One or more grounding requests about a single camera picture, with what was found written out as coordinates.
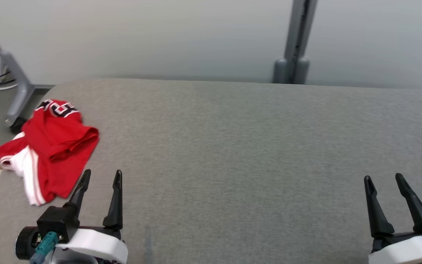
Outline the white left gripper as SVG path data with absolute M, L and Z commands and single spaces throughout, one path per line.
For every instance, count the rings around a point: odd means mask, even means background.
M 68 202 L 63 207 L 72 209 L 79 217 L 85 192 L 89 187 L 92 171 L 86 169 Z M 112 184 L 113 194 L 103 226 L 106 229 L 123 228 L 123 179 L 122 171 L 116 171 Z M 15 255 L 30 264 L 125 264 L 128 249 L 124 241 L 104 232 L 102 228 L 81 227 L 68 243 L 53 239 L 57 243 L 44 247 L 37 227 L 24 227 L 15 242 Z

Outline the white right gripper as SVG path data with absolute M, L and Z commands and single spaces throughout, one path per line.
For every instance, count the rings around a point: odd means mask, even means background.
M 407 202 L 414 232 L 393 234 L 394 227 L 388 222 L 377 200 L 377 189 L 371 177 L 365 176 L 370 233 L 374 238 L 372 252 L 368 255 L 369 264 L 422 263 L 422 202 L 402 174 L 396 173 L 395 179 L 400 194 Z

